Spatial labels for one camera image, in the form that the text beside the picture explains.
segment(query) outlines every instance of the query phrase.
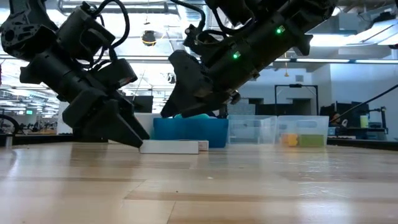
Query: blue bin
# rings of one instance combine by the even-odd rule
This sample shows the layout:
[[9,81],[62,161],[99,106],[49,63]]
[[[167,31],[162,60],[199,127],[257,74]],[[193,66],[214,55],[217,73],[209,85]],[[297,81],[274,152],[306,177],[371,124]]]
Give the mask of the blue bin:
[[154,119],[154,140],[207,140],[210,148],[223,148],[227,119]]

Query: wood grain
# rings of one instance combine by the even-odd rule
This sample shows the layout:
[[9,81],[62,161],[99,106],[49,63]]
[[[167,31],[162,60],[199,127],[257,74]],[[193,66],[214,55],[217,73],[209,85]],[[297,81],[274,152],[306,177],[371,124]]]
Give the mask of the wood grain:
[[0,149],[0,223],[398,223],[398,153],[121,144]]

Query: transparent storage box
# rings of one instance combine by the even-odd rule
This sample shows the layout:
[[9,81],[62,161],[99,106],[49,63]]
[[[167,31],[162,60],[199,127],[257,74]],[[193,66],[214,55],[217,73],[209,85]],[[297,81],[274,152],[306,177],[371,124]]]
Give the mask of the transparent storage box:
[[229,115],[228,144],[275,144],[276,116]]
[[288,147],[325,147],[328,116],[279,116],[276,141]]

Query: wooden tabletop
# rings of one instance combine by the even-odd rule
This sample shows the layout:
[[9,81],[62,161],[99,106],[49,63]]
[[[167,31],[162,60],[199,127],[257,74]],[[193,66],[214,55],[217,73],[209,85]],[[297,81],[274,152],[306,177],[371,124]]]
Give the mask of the wooden tabletop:
[[398,223],[398,153],[120,144],[0,150],[0,223]]

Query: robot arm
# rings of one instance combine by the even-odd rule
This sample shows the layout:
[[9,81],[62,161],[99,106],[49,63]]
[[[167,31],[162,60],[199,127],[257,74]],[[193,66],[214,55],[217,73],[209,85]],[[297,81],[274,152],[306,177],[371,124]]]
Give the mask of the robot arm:
[[[187,6],[179,0],[171,1]],[[183,117],[194,116],[220,109],[228,102],[237,103],[240,99],[237,89],[257,78],[262,69],[288,49],[308,55],[312,35],[305,33],[327,20],[336,6],[336,0],[206,0],[206,3],[215,14],[221,32],[202,30],[202,25],[191,25],[185,31],[184,45],[198,54],[201,62],[184,51],[176,51],[169,57],[177,82],[161,112],[163,117],[179,113]],[[245,22],[246,25],[239,30],[224,27],[218,8],[234,26]],[[223,36],[223,40],[214,35]]]
[[[62,116],[73,129],[140,147],[149,135],[134,117],[132,103],[117,92],[137,80],[129,63],[114,52],[128,36],[126,8],[113,0],[120,3],[128,27],[122,40],[113,43],[115,36],[96,22],[111,1],[106,0],[98,9],[83,3],[59,28],[48,17],[44,1],[10,0],[11,15],[1,26],[4,51],[29,62],[21,68],[21,83],[43,82],[60,100],[69,102]],[[111,60],[94,62],[101,48],[109,49]],[[78,60],[90,64],[82,65]]]

